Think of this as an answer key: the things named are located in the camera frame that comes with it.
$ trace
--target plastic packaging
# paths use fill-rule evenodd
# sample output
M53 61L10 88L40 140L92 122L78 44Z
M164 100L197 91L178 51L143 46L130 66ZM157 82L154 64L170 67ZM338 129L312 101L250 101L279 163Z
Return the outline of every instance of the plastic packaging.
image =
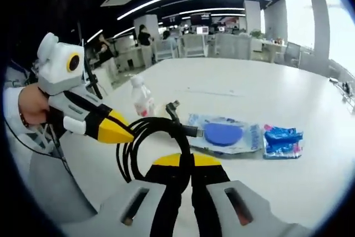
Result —
M208 140L208 133L206 132L206 126L209 124L223 124L238 127L239 130L234 132L238 135L232 144L215 145ZM258 124L250 124L247 122L241 122L232 118L217 117L213 115L202 114L190 114L187 125L204 129L203 137L188 137L189 143L196 149L214 153L216 155L235 155L239 153L255 152L263 146L263 131Z
M131 84L133 86L132 99L137 114L141 117L154 116L154 98L151 95L151 91L145 86L142 76L133 76Z
M300 141L303 133L295 128L285 129L264 125L265 159L294 159L302 155Z

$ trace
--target potted plant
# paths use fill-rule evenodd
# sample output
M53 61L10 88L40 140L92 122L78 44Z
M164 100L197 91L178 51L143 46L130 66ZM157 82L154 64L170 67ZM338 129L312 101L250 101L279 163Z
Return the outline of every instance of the potted plant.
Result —
M263 39L264 34L260 30L252 30L250 35L256 39Z

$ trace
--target blue disc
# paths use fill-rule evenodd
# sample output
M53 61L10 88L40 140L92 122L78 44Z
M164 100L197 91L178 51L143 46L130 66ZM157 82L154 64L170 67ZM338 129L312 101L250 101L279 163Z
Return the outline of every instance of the blue disc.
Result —
M207 142L218 147L233 145L243 137L242 128L236 125L207 123L204 130Z

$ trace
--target white bottle cap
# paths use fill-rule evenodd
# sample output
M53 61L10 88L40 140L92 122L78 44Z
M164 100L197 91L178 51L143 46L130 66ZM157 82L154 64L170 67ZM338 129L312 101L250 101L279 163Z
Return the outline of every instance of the white bottle cap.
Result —
M131 78L131 84L133 87L139 87L144 84L143 77L141 75L135 75Z

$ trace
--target coiled cable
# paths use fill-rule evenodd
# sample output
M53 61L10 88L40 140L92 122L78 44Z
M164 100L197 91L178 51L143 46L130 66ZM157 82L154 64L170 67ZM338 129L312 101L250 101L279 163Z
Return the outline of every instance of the coiled cable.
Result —
M180 123L176 123L171 119L166 118L157 118L149 117L142 118L128 126L134 135L134 140L131 143L125 143L123 145L122 151L122 165L120 162L120 144L117 144L116 147L116 160L118 168L127 183L132 181L129 167L128 159L131 161L131 172L135 179L143 180L144 177L139 171L137 164L137 154L140 144L145 138L150 134L156 132L166 132L174 138L180 149L181 149L181 158L188 158L190 156L190 144L186 137L186 126L183 126ZM188 168L188 164L180 164L180 167Z

